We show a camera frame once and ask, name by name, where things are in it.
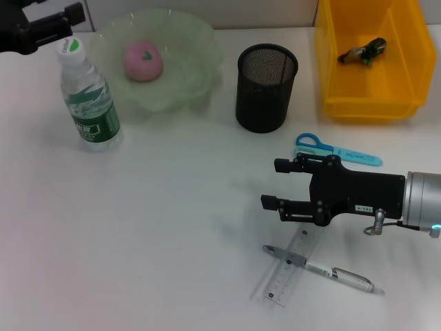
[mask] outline transparent ruler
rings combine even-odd
[[[311,223],[301,223],[288,245],[287,252],[293,252],[308,259],[323,232],[324,228]],[[280,260],[265,289],[265,296],[285,307],[303,270],[303,268],[292,264],[289,260],[289,254],[287,254],[284,259]]]

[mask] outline small green toy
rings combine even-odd
[[[360,48],[352,48],[347,53],[340,55],[337,60],[340,63],[363,62],[370,67],[372,59],[383,54],[386,49],[387,42],[383,38],[377,38]]]

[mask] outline black mesh pen holder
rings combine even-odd
[[[245,129],[267,133],[279,129],[287,116],[298,71],[294,54],[270,43],[246,49],[238,60],[236,118]]]

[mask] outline yellow plastic bin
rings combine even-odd
[[[337,57],[382,37],[371,67]],[[324,113],[403,119],[426,102],[436,51],[418,0],[320,0],[314,35]]]

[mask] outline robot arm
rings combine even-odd
[[[72,26],[85,21],[83,5],[74,3],[64,12],[29,22],[23,8],[45,0],[0,0],[0,52],[23,55],[47,43],[72,36]]]
[[[395,174],[356,172],[346,169],[336,155],[320,157],[299,153],[293,161],[277,159],[274,165],[277,172],[312,174],[310,201],[261,197],[263,208],[278,211],[281,221],[328,226],[339,214],[361,214],[374,216],[370,234],[381,234],[385,218],[399,220],[404,215],[403,221],[393,224],[430,232],[431,237],[439,236],[437,224],[441,223],[438,218],[441,208],[438,210],[438,203],[431,203],[434,199],[441,202],[439,175],[410,172],[406,181],[406,177]]]

